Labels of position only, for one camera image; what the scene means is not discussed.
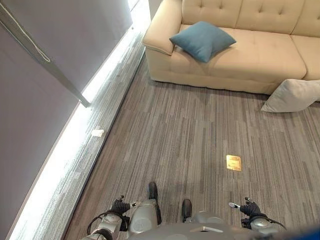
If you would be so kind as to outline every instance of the throw pillow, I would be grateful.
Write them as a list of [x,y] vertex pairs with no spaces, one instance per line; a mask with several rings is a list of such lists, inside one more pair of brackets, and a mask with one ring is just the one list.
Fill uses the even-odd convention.
[[182,30],[170,40],[204,63],[209,62],[217,52],[236,43],[228,33],[205,21],[199,21]]
[[271,113],[301,111],[320,99],[320,80],[286,79],[261,108]]

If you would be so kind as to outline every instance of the tufted sofa back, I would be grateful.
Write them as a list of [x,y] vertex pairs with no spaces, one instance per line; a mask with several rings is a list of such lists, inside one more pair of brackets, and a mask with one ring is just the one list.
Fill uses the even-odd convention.
[[182,23],[320,37],[320,0],[182,0]]

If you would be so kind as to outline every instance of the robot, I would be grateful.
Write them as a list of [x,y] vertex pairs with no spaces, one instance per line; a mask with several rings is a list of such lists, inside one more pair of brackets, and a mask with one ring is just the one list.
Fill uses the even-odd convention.
[[[123,198],[123,195],[117,198],[110,210],[92,220],[87,229],[88,236],[82,240],[117,240],[120,231],[127,233],[128,240],[275,240],[289,239],[290,236],[277,235],[278,230],[273,223],[284,229],[285,226],[261,213],[258,205],[249,197],[245,198],[245,205],[229,202],[231,208],[248,216],[241,219],[242,227],[225,224],[221,218],[207,211],[200,211],[192,216],[192,203],[189,199],[182,203],[182,223],[161,225],[155,182],[148,185],[147,200],[125,203]],[[129,218],[124,213],[131,208],[136,209]],[[98,219],[101,220],[100,224],[91,231],[92,223]]]

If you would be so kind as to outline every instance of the beige sofa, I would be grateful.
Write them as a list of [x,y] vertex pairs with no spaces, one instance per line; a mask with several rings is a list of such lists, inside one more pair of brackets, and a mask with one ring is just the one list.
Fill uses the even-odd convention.
[[[169,38],[198,21],[237,43],[196,61]],[[153,80],[271,94],[285,79],[320,79],[320,0],[163,0],[143,43]]]

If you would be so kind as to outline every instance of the roller blind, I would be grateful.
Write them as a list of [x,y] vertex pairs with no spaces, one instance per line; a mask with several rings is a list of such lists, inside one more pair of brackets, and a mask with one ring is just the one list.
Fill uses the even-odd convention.
[[0,26],[0,239],[77,99]]
[[127,0],[3,0],[81,92],[132,24]]
[[[127,0],[2,2],[80,92],[132,23]],[[0,239],[77,102],[0,26]]]

